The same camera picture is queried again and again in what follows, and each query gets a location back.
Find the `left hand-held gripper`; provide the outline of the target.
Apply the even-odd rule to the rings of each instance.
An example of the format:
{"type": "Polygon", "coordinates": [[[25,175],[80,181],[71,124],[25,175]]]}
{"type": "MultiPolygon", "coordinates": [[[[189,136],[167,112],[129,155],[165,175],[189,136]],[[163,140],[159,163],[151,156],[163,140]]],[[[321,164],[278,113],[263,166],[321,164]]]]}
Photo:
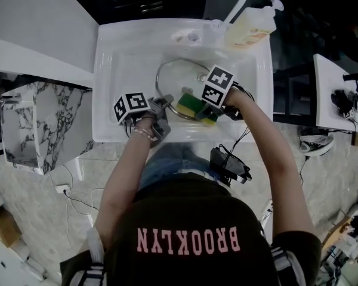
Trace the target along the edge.
{"type": "Polygon", "coordinates": [[[171,133],[166,108],[173,100],[171,94],[159,98],[147,98],[142,92],[122,94],[113,106],[117,125],[122,125],[126,133],[131,133],[131,127],[138,120],[150,119],[154,134],[152,141],[159,144],[171,133]]]}

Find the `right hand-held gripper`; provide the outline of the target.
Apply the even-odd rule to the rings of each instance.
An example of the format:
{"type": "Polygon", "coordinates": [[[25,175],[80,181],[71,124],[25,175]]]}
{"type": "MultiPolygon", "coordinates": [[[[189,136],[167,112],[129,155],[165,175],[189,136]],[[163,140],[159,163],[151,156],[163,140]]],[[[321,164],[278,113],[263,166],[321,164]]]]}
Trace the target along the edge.
{"type": "Polygon", "coordinates": [[[207,102],[197,113],[197,120],[217,120],[226,115],[232,120],[242,120],[237,108],[225,105],[225,98],[234,83],[234,75],[218,65],[214,65],[203,81],[201,100],[207,102]]]}

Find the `yellow green sponge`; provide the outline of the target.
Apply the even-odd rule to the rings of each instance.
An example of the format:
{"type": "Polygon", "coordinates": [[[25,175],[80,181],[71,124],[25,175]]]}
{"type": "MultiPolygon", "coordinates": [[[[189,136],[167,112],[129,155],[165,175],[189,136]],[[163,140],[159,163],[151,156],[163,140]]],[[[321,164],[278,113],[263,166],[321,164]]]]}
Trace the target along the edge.
{"type": "Polygon", "coordinates": [[[215,125],[217,120],[197,120],[196,113],[205,105],[207,102],[200,100],[195,97],[189,90],[182,92],[181,98],[176,103],[174,110],[177,115],[194,122],[202,122],[206,125],[215,125]]]}

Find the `glass pot lid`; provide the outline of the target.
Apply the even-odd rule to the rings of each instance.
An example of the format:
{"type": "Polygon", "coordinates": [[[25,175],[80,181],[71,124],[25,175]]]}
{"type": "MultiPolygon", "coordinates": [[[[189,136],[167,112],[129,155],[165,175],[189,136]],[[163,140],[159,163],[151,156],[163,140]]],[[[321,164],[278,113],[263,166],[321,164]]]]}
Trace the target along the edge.
{"type": "Polygon", "coordinates": [[[208,73],[209,68],[199,63],[185,58],[177,58],[159,66],[156,73],[155,88],[161,96],[171,94],[174,97],[173,102],[168,108],[177,117],[180,117],[174,108],[181,98],[182,92],[189,90],[195,97],[201,100],[203,81],[208,73]]]}

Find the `person's left forearm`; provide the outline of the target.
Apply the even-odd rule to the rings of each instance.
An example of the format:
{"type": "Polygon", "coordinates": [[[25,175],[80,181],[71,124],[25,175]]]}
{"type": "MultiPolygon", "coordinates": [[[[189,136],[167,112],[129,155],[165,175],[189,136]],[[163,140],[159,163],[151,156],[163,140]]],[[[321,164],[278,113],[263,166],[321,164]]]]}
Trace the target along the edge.
{"type": "Polygon", "coordinates": [[[112,244],[118,220],[134,199],[153,137],[152,121],[139,120],[105,185],[94,224],[104,248],[112,244]]]}

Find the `person's right forearm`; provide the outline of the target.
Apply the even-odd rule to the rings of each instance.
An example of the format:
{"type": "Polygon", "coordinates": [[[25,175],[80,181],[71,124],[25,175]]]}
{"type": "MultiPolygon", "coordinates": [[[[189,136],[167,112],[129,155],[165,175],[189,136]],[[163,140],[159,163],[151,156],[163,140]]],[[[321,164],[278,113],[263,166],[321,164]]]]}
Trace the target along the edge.
{"type": "Polygon", "coordinates": [[[287,140],[244,92],[230,89],[225,103],[240,111],[266,167],[274,210],[273,235],[288,231],[314,234],[297,164],[287,140]]]}

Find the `white washboard sink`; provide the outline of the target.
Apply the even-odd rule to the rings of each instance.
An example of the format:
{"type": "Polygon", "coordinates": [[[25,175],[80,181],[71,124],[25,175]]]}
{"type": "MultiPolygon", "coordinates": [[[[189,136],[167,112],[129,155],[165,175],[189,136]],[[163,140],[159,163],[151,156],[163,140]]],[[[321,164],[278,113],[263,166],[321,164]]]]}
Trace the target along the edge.
{"type": "Polygon", "coordinates": [[[155,88],[161,64],[177,58],[199,63],[209,71],[218,65],[233,73],[235,81],[249,91],[266,113],[273,115],[273,72],[268,38],[239,49],[226,46],[224,35],[205,37],[207,20],[155,18],[105,24],[98,29],[92,96],[92,134],[96,142],[125,142],[127,135],[117,125],[113,106],[122,94],[142,92],[160,97],[155,88]],[[179,43],[178,31],[199,35],[196,42],[186,37],[179,43]]]}

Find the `black battery pack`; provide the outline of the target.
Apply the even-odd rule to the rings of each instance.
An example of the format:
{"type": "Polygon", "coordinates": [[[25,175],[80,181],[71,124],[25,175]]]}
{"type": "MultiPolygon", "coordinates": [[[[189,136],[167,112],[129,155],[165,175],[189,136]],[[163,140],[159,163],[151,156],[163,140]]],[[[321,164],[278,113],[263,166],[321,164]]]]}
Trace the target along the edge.
{"type": "Polygon", "coordinates": [[[220,181],[227,186],[230,186],[232,181],[245,184],[252,180],[250,168],[222,144],[211,150],[209,165],[219,174],[220,181]]]}

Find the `person's blue jeans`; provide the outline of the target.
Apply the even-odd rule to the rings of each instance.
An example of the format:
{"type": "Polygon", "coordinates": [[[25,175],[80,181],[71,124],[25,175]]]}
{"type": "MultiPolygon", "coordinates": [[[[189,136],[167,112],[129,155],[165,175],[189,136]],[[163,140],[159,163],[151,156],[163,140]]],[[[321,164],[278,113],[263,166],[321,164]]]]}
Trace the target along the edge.
{"type": "Polygon", "coordinates": [[[195,172],[215,181],[220,175],[210,168],[208,160],[199,157],[190,143],[166,143],[148,159],[143,169],[138,190],[141,190],[165,176],[195,172]]]}

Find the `black metal stand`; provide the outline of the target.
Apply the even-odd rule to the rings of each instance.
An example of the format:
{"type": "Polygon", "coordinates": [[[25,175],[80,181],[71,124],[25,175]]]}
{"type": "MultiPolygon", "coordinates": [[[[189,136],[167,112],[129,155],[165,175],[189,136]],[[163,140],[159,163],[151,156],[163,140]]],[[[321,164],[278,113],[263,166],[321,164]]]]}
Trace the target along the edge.
{"type": "Polygon", "coordinates": [[[273,75],[273,120],[300,126],[316,125],[316,74],[308,62],[273,75]]]}

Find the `pale yellow pump bottle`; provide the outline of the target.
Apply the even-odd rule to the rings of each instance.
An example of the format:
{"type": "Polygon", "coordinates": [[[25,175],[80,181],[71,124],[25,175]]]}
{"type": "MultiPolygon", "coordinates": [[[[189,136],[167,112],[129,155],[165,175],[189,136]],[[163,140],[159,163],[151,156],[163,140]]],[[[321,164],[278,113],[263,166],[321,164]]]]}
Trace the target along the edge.
{"type": "Polygon", "coordinates": [[[280,0],[270,0],[271,5],[263,8],[245,8],[225,33],[226,46],[244,49],[264,39],[276,30],[276,10],[283,11],[280,0]]]}

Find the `person's dark t-shirt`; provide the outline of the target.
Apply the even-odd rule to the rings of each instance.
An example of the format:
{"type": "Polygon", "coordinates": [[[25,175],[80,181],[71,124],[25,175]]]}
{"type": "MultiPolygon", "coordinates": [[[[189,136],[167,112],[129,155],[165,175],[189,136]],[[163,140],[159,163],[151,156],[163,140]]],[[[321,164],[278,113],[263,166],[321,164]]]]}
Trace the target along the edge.
{"type": "Polygon", "coordinates": [[[314,286],[321,243],[289,231],[268,243],[254,212],[189,173],[141,189],[112,244],[61,263],[62,286],[314,286]]]}

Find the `white faucet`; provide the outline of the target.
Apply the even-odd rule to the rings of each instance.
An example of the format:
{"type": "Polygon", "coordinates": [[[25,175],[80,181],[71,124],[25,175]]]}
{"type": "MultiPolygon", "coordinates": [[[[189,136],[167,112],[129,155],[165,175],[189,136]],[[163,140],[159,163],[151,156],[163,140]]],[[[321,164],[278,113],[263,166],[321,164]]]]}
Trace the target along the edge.
{"type": "Polygon", "coordinates": [[[210,37],[210,38],[214,38],[214,39],[222,37],[225,34],[230,22],[234,19],[234,17],[242,9],[245,2],[246,2],[246,0],[237,0],[237,3],[234,5],[234,7],[229,12],[229,14],[224,19],[224,21],[215,19],[212,21],[207,21],[207,23],[204,23],[203,24],[203,33],[204,33],[205,37],[206,38],[210,37]]]}

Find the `marble pattern cabinet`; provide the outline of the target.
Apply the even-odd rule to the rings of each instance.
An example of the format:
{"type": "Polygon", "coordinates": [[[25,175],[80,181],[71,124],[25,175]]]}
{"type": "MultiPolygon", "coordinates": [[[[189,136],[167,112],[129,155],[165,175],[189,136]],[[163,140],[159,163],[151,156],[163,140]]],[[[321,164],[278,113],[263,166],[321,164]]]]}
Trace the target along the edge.
{"type": "Polygon", "coordinates": [[[12,167],[44,175],[92,150],[92,92],[33,82],[0,97],[2,145],[12,167]]]}

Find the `white side table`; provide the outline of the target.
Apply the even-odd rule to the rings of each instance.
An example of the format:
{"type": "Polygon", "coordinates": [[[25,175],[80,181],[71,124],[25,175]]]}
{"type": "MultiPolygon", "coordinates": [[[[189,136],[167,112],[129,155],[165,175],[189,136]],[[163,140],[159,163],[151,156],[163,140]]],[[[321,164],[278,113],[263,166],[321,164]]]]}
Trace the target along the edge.
{"type": "Polygon", "coordinates": [[[316,77],[316,125],[358,132],[358,113],[354,113],[353,122],[347,120],[339,114],[338,108],[331,100],[331,95],[336,90],[356,91],[356,82],[345,81],[343,76],[348,73],[319,54],[313,55],[313,62],[316,77]]]}

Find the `white partition panel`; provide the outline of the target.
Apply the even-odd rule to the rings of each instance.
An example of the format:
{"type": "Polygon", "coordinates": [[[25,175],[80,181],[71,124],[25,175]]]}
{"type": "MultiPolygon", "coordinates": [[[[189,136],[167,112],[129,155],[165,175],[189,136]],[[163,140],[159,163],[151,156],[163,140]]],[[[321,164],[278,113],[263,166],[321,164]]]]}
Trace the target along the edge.
{"type": "Polygon", "coordinates": [[[0,0],[0,72],[91,88],[97,36],[77,0],[0,0]]]}

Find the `wooden board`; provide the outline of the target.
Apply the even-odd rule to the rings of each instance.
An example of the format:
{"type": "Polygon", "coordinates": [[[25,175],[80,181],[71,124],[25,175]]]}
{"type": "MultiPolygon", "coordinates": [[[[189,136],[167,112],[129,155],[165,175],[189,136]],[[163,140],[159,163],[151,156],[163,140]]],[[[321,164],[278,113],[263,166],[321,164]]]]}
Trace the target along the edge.
{"type": "Polygon", "coordinates": [[[340,223],[335,225],[327,234],[322,242],[322,250],[328,250],[330,246],[334,245],[343,234],[347,234],[353,230],[351,226],[352,217],[346,216],[340,223]]]}

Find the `cardboard box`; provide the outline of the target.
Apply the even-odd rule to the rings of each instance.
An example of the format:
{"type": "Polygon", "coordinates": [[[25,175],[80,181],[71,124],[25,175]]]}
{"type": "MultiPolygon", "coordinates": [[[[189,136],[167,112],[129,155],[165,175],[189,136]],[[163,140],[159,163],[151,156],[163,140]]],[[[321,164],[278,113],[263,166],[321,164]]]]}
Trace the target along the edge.
{"type": "Polygon", "coordinates": [[[21,231],[12,214],[0,208],[0,242],[9,248],[20,238],[21,231]]]}

